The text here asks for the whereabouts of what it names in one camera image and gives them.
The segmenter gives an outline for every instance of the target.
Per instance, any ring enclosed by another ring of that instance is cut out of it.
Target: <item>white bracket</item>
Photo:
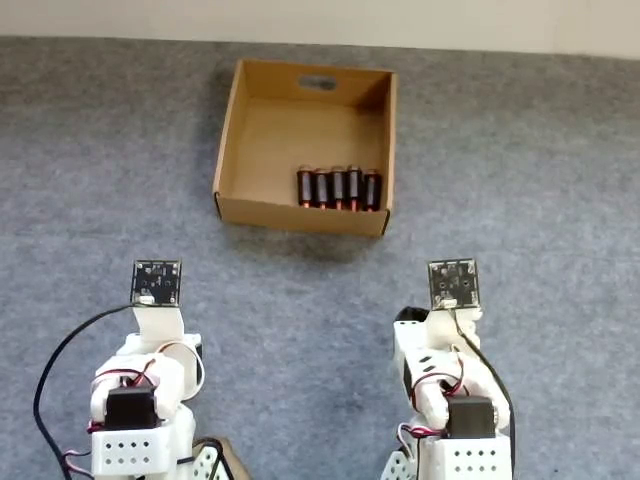
[[[202,448],[193,462],[193,479],[200,480],[229,480],[222,458],[215,447]]]

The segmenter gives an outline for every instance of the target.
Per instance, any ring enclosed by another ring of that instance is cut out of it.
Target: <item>black battery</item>
[[[342,167],[331,169],[331,198],[330,203],[336,210],[342,210],[347,200],[346,195],[347,171]]]
[[[382,175],[377,170],[367,170],[364,173],[363,209],[367,212],[380,210],[382,195]]]
[[[313,204],[325,209],[329,205],[329,171],[318,168],[313,172]]]
[[[355,165],[347,168],[347,196],[349,209],[357,212],[362,206],[362,170]]]
[[[311,167],[301,166],[297,172],[298,177],[298,205],[301,207],[311,207],[313,202],[312,177],[313,171]]]

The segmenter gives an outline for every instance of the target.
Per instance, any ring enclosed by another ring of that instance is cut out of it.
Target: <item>cardboard box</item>
[[[382,70],[240,60],[213,194],[225,222],[383,235],[393,203],[396,76]],[[377,212],[298,205],[300,165],[355,164],[383,176]]]

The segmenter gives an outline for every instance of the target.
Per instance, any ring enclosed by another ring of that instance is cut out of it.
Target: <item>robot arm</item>
[[[394,364],[414,416],[381,480],[509,480],[510,403],[479,353],[482,317],[473,260],[429,265],[432,310],[394,322]]]
[[[79,473],[95,480],[249,480],[228,443],[194,440],[195,420],[182,402],[204,382],[201,337],[185,334],[179,304],[181,265],[138,261],[131,303],[98,314],[73,330],[54,350],[34,396],[34,418],[56,455],[65,479]],[[40,415],[44,384],[54,362],[82,330],[110,314],[133,308],[140,333],[95,373],[91,384],[91,472],[70,463]]]

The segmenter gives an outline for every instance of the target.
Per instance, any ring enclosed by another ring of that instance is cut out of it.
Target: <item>black cable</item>
[[[513,402],[511,401],[511,396],[509,395],[509,391],[507,390],[507,387],[502,382],[500,375],[498,375],[498,372],[496,371],[496,369],[493,368],[493,365],[491,365],[491,362],[489,362],[487,357],[484,356],[484,354],[480,351],[480,349],[476,346],[476,344],[469,337],[467,337],[467,335],[460,328],[460,324],[458,323],[458,317],[456,316],[455,310],[450,310],[450,312],[451,312],[451,316],[453,317],[453,321],[456,324],[456,330],[458,331],[458,335],[460,335],[464,339],[464,341],[467,342],[467,345],[471,350],[473,350],[473,353],[475,353],[478,356],[478,358],[482,361],[482,363],[484,363],[484,365],[489,369],[489,371],[491,372],[491,375],[493,375],[493,378],[498,384],[498,387],[500,387],[500,390],[502,391],[504,398],[507,400],[507,403],[509,404],[509,441],[511,442],[511,476],[512,478],[515,478],[516,477],[516,416],[515,416],[515,413],[513,412]]]
[[[56,460],[58,461],[58,465],[60,466],[60,470],[62,471],[62,476],[65,478],[65,480],[72,480],[71,473],[69,472],[69,468],[65,463],[65,457],[62,451],[60,450],[60,447],[58,447],[58,444],[49,433],[49,430],[45,426],[44,421],[42,420],[42,416],[40,415],[40,400],[42,398],[42,391],[44,390],[44,384],[47,381],[47,377],[49,376],[49,372],[51,372],[51,368],[53,367],[53,364],[56,362],[56,360],[58,359],[62,351],[69,344],[69,342],[71,342],[71,340],[73,340],[80,332],[82,332],[87,327],[90,327],[91,325],[93,325],[95,322],[97,322],[103,317],[106,317],[113,313],[120,312],[122,310],[126,310],[127,308],[131,308],[133,306],[134,306],[133,304],[127,304],[121,307],[112,308],[111,310],[107,310],[106,312],[99,313],[95,317],[90,318],[86,322],[76,327],[75,330],[73,330],[69,335],[67,335],[64,338],[64,340],[60,342],[60,345],[56,347],[56,349],[51,354],[51,357],[49,357],[49,361],[45,365],[44,370],[42,370],[42,375],[40,376],[40,380],[38,381],[38,386],[36,387],[36,392],[33,397],[33,418],[36,421],[38,430],[40,430],[40,433],[42,433],[42,436],[44,437],[46,442],[49,444],[51,451],[56,456]]]

